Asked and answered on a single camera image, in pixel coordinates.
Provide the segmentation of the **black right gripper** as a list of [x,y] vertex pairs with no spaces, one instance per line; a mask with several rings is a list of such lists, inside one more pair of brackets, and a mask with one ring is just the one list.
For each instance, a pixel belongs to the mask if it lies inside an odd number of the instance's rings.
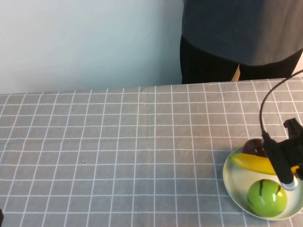
[[295,118],[286,120],[283,126],[288,131],[288,139],[280,142],[280,145],[290,166],[298,166],[295,176],[303,180],[303,127]]

